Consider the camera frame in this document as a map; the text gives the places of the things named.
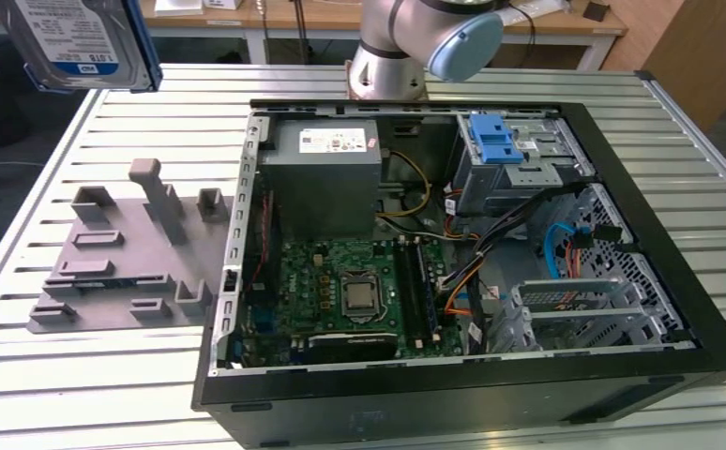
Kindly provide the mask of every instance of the floor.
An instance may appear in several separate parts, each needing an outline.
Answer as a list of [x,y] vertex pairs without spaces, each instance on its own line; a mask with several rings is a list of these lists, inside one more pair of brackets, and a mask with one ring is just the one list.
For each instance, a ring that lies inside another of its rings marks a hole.
[[[351,58],[351,41],[311,42],[315,64],[342,64]],[[160,59],[167,63],[212,63],[246,60],[246,46],[238,39],[156,39]],[[271,47],[276,64],[298,64],[298,49],[291,41],[276,40]],[[31,121],[31,135],[23,141],[0,148],[0,161],[43,163],[57,144],[84,95],[61,96],[35,92],[25,81],[21,61],[7,39],[0,37],[0,68],[5,85],[15,94],[19,109]],[[726,113],[709,138],[726,157]],[[15,213],[27,197],[40,167],[0,165],[0,239]]]

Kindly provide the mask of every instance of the wd hard drive label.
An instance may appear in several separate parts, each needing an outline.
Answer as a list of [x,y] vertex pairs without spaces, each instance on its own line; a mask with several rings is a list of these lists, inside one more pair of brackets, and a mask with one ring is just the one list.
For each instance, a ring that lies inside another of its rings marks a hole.
[[15,0],[49,61],[75,75],[109,75],[119,59],[99,15],[80,0]]

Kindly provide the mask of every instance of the green circuit board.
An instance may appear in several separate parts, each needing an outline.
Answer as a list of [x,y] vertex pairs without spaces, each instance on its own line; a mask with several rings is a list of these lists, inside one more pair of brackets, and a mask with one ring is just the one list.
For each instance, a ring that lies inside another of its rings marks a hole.
[[[422,244],[431,279],[446,273],[442,247]],[[342,284],[350,275],[376,275],[379,311],[367,321],[354,321],[342,307]],[[320,333],[382,332],[398,335],[396,359],[462,354],[456,325],[442,327],[440,340],[416,349],[404,338],[396,286],[392,241],[288,242],[283,245],[279,302],[271,314],[272,328],[255,339],[259,364],[287,366],[294,338]]]

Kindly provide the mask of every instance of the blue drive bay latch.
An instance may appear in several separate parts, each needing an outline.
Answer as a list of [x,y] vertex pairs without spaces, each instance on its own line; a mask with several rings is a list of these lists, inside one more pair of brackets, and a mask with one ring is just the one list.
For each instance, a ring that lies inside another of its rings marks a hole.
[[524,155],[514,146],[514,133],[506,127],[500,115],[474,114],[470,117],[470,126],[486,164],[520,164],[524,162]]

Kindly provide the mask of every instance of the yellow wire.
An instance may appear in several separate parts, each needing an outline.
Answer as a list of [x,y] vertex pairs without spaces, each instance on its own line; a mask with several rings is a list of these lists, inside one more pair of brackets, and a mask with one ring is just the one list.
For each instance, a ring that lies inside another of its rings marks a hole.
[[392,213],[376,213],[376,216],[379,218],[403,218],[406,216],[410,216],[411,214],[424,209],[424,206],[427,205],[427,202],[430,201],[431,186],[430,186],[430,181],[427,180],[427,176],[424,175],[422,170],[418,168],[414,161],[403,153],[395,152],[394,150],[391,151],[391,153],[394,153],[395,155],[398,155],[399,157],[404,159],[404,162],[410,164],[415,172],[422,177],[422,181],[424,182],[424,200],[422,200],[422,203],[415,208],[411,208],[407,211],[395,211]]

